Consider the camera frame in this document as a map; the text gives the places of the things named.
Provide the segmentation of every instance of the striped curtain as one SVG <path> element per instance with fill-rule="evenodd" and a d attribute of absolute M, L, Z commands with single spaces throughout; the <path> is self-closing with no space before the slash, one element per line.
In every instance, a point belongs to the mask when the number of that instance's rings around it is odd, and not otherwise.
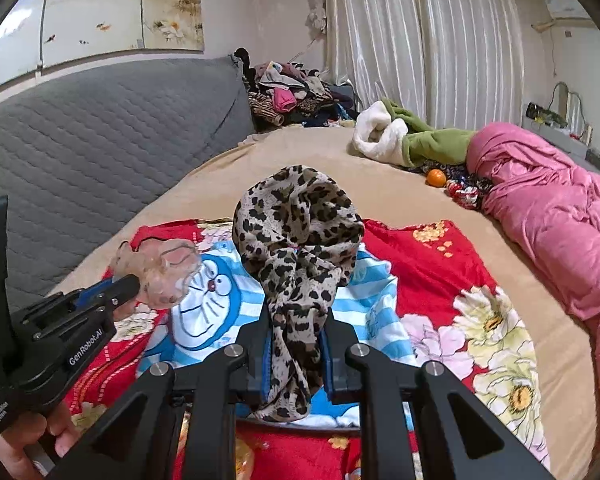
<path fill-rule="evenodd" d="M 436 128 L 520 123 L 515 0 L 326 0 L 329 76 L 365 106 L 382 96 Z"/>

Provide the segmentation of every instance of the leopard print fabric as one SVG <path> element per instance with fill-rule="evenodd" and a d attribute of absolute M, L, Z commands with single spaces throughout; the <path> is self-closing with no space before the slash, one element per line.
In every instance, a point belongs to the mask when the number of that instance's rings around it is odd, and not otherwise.
<path fill-rule="evenodd" d="M 322 386 L 318 333 L 336 288 L 349 283 L 364 224 L 335 181 L 289 166 L 244 194 L 233 238 L 244 268 L 262 284 L 272 321 L 271 380 L 263 420 L 308 414 Z"/>

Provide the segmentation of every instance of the leopard print cloth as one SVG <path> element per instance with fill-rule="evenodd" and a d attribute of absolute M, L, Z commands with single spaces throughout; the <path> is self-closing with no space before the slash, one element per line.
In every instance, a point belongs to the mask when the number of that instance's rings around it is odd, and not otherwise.
<path fill-rule="evenodd" d="M 262 284 L 272 321 L 270 391 L 256 416 L 308 414 L 322 386 L 318 332 L 336 288 L 349 283 L 364 224 L 332 178 L 289 166 L 244 194 L 233 238 L 244 268 Z"/>

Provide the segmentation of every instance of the red floral blanket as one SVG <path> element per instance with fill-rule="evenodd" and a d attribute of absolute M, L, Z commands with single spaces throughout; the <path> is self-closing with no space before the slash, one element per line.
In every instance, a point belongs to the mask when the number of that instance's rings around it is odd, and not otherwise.
<path fill-rule="evenodd" d="M 397 313 L 418 364 L 442 361 L 548 467 L 533 343 L 471 243 L 447 220 L 399 230 L 374 220 L 366 220 L 365 226 L 367 250 L 391 261 L 391 272 L 398 277 Z M 229 239 L 230 231 L 227 221 L 172 222 L 142 227 L 131 245 L 136 247 L 149 236 L 187 238 L 203 251 L 215 241 Z M 135 380 L 138 361 L 158 320 L 157 312 L 140 305 L 116 324 L 115 338 L 65 399 L 78 426 L 93 424 Z M 239 423 L 238 434 L 253 450 L 253 479 L 356 477 L 360 440 L 350 433 Z M 411 440 L 416 451 L 417 443 Z M 414 458 L 417 466 L 417 453 Z"/>

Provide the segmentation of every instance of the orange fruit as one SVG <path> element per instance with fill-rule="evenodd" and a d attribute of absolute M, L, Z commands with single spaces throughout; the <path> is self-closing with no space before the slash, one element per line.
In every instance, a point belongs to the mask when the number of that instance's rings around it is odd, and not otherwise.
<path fill-rule="evenodd" d="M 433 187 L 443 187 L 446 184 L 446 176 L 441 170 L 431 170 L 427 173 L 427 184 Z"/>

